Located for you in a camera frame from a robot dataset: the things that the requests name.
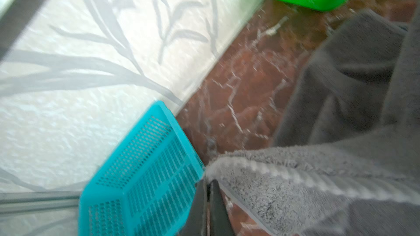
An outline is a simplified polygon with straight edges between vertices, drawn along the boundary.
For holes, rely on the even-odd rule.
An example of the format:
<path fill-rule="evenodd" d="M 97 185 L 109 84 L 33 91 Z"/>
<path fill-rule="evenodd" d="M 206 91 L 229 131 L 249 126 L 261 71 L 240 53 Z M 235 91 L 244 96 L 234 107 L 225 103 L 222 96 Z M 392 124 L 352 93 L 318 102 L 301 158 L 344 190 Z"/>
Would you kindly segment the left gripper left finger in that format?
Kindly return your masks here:
<path fill-rule="evenodd" d="M 207 182 L 201 179 L 196 186 L 196 193 L 190 208 L 187 221 L 180 232 L 180 236 L 207 235 Z"/>

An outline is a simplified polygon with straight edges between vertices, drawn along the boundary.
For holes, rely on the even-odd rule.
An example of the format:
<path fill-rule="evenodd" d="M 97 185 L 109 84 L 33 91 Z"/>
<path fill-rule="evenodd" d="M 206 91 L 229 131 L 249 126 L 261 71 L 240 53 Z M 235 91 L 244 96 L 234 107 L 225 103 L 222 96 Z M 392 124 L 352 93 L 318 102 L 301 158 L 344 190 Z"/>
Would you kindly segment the grey terry towel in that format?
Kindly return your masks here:
<path fill-rule="evenodd" d="M 274 236 L 420 233 L 420 13 L 371 10 L 311 56 L 270 148 L 205 171 Z"/>

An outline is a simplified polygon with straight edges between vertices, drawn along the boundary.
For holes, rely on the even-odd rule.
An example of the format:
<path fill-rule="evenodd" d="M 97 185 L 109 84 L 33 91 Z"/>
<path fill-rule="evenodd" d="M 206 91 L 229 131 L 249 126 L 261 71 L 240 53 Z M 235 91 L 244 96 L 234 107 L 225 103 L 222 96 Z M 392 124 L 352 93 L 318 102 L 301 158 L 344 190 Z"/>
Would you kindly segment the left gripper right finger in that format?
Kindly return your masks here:
<path fill-rule="evenodd" d="M 216 180 L 210 183 L 210 235 L 235 236 Z"/>

